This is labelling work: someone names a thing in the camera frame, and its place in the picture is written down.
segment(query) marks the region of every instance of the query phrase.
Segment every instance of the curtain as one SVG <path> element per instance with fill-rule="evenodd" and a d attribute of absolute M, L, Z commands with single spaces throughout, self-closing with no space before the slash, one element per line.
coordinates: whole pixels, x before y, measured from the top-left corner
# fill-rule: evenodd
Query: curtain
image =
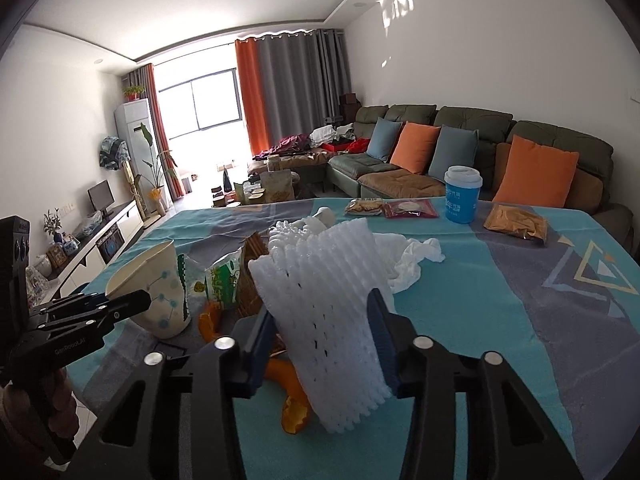
<path fill-rule="evenodd" d="M 246 118 L 249 146 L 253 155 L 271 146 L 269 126 L 264 108 L 262 75 L 255 38 L 236 40 L 236 60 L 238 62 L 238 82 L 242 94 L 242 106 Z"/>
<path fill-rule="evenodd" d="M 326 118 L 339 115 L 340 95 L 351 92 L 342 33 L 314 30 L 267 35 L 236 45 L 248 43 L 257 45 L 263 110 L 246 109 L 244 88 L 242 100 L 247 121 L 255 114 L 253 120 L 266 124 L 268 146 L 284 137 L 309 134 L 324 126 Z M 241 81 L 245 71 L 238 59 Z"/>
<path fill-rule="evenodd" d="M 158 152 L 166 152 L 169 150 L 169 141 L 164 132 L 164 124 L 162 124 L 162 115 L 160 113 L 160 105 L 158 103 L 158 92 L 156 90 L 156 79 L 154 78 L 154 66 L 149 63 L 140 67 L 133 72 L 129 72 L 123 78 L 124 86 L 143 86 L 145 91 L 140 97 L 149 99 L 149 109 L 151 110 L 151 122 L 154 126 L 154 135 L 156 136 L 156 145 Z M 171 200 L 177 200 L 184 196 L 184 186 L 179 178 L 171 176 L 169 170 L 177 172 L 177 166 L 174 164 L 172 157 L 161 156 L 162 170 L 164 172 L 164 180 L 169 188 Z"/>

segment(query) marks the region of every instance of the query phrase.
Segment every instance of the sofa backrest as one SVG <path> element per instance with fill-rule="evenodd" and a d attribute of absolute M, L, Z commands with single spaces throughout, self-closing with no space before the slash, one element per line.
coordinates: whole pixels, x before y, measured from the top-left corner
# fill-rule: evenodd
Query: sofa backrest
<path fill-rule="evenodd" d="M 433 124 L 436 105 L 393 105 L 385 114 L 387 121 Z"/>
<path fill-rule="evenodd" d="M 507 142 L 511 143 L 515 135 L 543 146 L 580 153 L 578 168 L 597 176 L 604 184 L 605 191 L 608 192 L 613 174 L 613 160 L 611 158 L 613 147 L 604 140 L 568 128 L 533 121 L 516 123 L 511 129 Z"/>
<path fill-rule="evenodd" d="M 358 110 L 356 120 L 353 123 L 353 133 L 356 139 L 370 139 L 378 118 L 383 118 L 387 110 L 389 110 L 387 105 L 365 106 Z"/>
<path fill-rule="evenodd" d="M 451 126 L 464 130 L 478 130 L 478 152 L 474 167 L 482 175 L 482 188 L 491 189 L 494 183 L 495 147 L 504 142 L 513 124 L 513 115 L 481 108 L 443 106 L 434 126 Z"/>

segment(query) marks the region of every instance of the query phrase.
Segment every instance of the computer monitor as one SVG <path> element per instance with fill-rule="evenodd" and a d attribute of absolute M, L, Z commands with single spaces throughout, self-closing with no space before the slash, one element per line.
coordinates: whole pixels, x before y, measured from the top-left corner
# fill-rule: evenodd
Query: computer monitor
<path fill-rule="evenodd" d="M 107 218 L 107 208 L 113 204 L 113 193 L 109 187 L 109 183 L 103 180 L 97 186 L 93 186 L 89 190 L 89 199 L 96 211 L 102 211 L 102 217 Z"/>

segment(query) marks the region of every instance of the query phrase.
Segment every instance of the silver bolt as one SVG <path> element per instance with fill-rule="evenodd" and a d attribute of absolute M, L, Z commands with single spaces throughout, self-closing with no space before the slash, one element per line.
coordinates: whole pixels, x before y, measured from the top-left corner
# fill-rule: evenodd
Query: silver bolt
<path fill-rule="evenodd" d="M 214 343 L 218 350 L 229 350 L 230 348 L 233 348 L 235 344 L 235 339 L 226 336 L 216 339 L 216 342 Z"/>
<path fill-rule="evenodd" d="M 433 347 L 433 339 L 424 335 L 419 335 L 414 339 L 414 346 L 420 350 L 428 350 Z"/>
<path fill-rule="evenodd" d="M 484 356 L 484 360 L 494 366 L 501 365 L 502 361 L 504 361 L 504 359 L 500 354 L 498 354 L 498 352 L 487 352 L 487 354 Z"/>
<path fill-rule="evenodd" d="M 156 366 L 162 362 L 162 354 L 160 352 L 151 352 L 145 356 L 145 365 Z"/>

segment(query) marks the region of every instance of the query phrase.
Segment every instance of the blue pillow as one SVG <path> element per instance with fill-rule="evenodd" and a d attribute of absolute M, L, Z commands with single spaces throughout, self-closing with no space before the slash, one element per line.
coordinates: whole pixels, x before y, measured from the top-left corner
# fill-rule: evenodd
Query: blue pillow
<path fill-rule="evenodd" d="M 429 176 L 444 182 L 444 174 L 451 166 L 472 168 L 476 160 L 477 149 L 478 130 L 461 130 L 443 126 L 429 166 Z"/>
<path fill-rule="evenodd" d="M 396 145 L 398 140 L 398 134 L 402 123 L 396 123 L 395 121 L 387 121 L 386 119 L 378 118 L 376 127 L 373 128 L 373 134 L 367 148 L 367 155 L 379 158 L 383 162 L 389 160 L 391 150 Z"/>

